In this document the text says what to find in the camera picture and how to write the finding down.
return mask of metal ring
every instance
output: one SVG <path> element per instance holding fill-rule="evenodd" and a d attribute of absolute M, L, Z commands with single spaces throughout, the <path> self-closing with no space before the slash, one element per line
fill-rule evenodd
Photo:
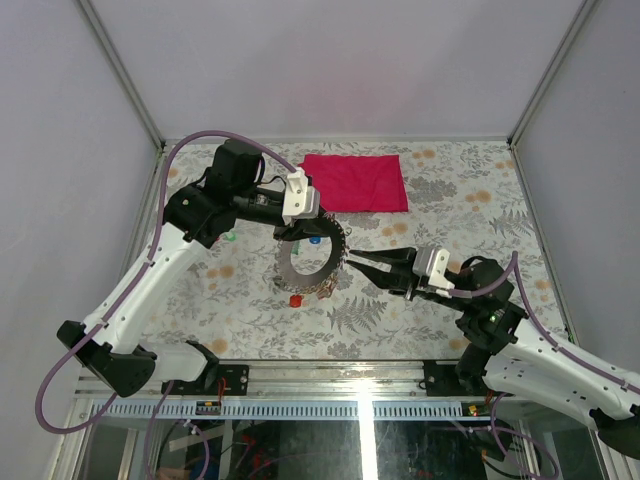
<path fill-rule="evenodd" d="M 299 273 L 291 263 L 291 252 L 295 242 L 281 242 L 276 262 L 276 284 L 294 293 L 312 293 L 322 289 L 338 273 L 346 253 L 344 230 L 333 218 L 318 218 L 319 225 L 328 232 L 331 239 L 331 253 L 327 262 L 317 272 L 305 275 Z"/>

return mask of small red cube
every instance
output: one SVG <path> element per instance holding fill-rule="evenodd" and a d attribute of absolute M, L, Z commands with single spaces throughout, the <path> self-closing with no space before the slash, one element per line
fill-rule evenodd
<path fill-rule="evenodd" d="M 298 308 L 302 305 L 302 295 L 291 295 L 289 298 L 289 306 L 292 308 Z"/>

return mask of black bracket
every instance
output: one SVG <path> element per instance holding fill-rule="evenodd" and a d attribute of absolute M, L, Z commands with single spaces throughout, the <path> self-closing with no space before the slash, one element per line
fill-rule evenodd
<path fill-rule="evenodd" d="M 181 382 L 175 381 L 171 393 L 173 395 L 212 397 L 217 399 L 219 388 L 225 386 L 225 397 L 244 397 L 249 388 L 249 365 L 220 364 L 212 375 L 213 381 L 206 384 L 199 381 Z M 162 384 L 162 393 L 167 390 L 168 382 Z"/>
<path fill-rule="evenodd" d="M 457 360 L 424 360 L 424 380 L 418 386 L 428 397 L 466 397 L 469 392 L 460 385 L 456 374 Z"/>

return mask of red object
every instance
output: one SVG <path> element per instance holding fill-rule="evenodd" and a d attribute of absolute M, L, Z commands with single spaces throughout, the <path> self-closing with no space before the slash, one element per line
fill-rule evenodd
<path fill-rule="evenodd" d="M 289 306 L 293 308 L 298 308 L 302 305 L 302 295 L 291 295 L 289 298 Z"/>
<path fill-rule="evenodd" d="M 407 212 L 398 155 L 343 157 L 309 154 L 300 165 L 313 177 L 328 212 Z"/>

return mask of glass panel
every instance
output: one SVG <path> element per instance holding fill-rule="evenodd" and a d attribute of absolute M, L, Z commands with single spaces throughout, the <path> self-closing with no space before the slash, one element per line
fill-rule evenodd
<path fill-rule="evenodd" d="M 488 422 L 373 420 L 359 403 L 359 420 L 197 420 L 211 452 L 206 480 L 498 480 L 525 478 L 505 461 Z M 587 429 L 556 412 L 505 401 L 501 426 L 530 435 L 560 466 L 563 480 L 601 480 Z M 80 480 L 144 480 L 147 420 L 104 418 L 90 435 Z M 551 476 L 543 449 L 501 434 L 510 455 Z M 192 480 L 204 468 L 204 444 L 174 420 L 156 422 L 150 465 L 156 479 Z"/>

